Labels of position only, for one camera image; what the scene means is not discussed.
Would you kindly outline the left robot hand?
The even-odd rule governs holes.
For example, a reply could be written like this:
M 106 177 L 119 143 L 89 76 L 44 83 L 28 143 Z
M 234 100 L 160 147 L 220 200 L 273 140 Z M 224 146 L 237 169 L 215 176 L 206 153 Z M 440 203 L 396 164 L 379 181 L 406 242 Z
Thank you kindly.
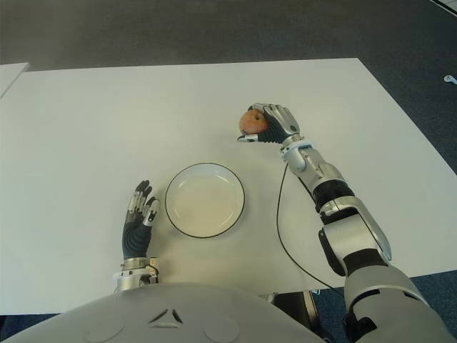
M 160 205 L 160 201 L 151 193 L 151 182 L 143 180 L 131 195 L 121 240 L 124 260 L 146 257 Z

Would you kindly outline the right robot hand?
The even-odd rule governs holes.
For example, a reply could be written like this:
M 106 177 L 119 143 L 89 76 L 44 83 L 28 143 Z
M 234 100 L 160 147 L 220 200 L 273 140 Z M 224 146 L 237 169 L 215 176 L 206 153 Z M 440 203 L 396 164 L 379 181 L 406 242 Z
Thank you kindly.
M 255 103 L 250 105 L 239 123 L 238 142 L 282 144 L 300 129 L 292 113 L 278 104 Z

